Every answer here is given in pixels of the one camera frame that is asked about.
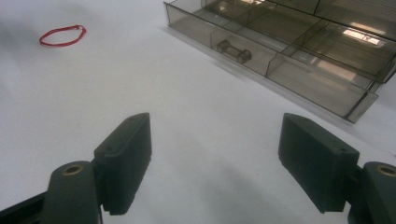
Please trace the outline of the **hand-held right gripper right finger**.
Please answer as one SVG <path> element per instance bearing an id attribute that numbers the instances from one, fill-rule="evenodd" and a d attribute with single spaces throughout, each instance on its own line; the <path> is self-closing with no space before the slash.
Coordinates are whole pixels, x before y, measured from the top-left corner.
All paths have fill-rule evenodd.
<path id="1" fill-rule="evenodd" d="M 360 153 L 311 119 L 283 116 L 278 157 L 321 213 L 341 212 Z"/>

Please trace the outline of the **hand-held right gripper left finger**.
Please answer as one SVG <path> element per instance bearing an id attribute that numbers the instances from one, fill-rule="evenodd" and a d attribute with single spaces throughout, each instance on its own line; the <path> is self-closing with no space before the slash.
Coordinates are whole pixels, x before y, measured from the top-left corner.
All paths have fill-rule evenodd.
<path id="1" fill-rule="evenodd" d="M 94 151 L 99 202 L 111 216 L 128 212 L 151 155 L 149 113 L 125 119 Z"/>

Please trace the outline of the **smoky transparent compartment organizer box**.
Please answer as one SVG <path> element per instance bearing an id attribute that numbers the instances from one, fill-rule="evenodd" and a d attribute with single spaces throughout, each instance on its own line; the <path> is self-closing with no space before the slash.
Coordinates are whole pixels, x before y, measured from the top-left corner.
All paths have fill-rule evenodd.
<path id="1" fill-rule="evenodd" d="M 170 28 L 352 123 L 396 75 L 396 0 L 168 0 Z M 224 57 L 237 61 L 225 53 Z"/>

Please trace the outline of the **small dark metal part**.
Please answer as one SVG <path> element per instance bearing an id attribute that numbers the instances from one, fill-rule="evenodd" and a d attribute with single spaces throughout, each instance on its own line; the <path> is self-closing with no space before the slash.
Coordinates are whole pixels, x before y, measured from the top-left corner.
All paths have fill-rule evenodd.
<path id="1" fill-rule="evenodd" d="M 251 60 L 252 53 L 248 49 L 238 49 L 234 47 L 230 41 L 223 40 L 216 45 L 216 49 L 219 53 L 227 54 L 232 56 L 238 63 L 246 63 Z"/>

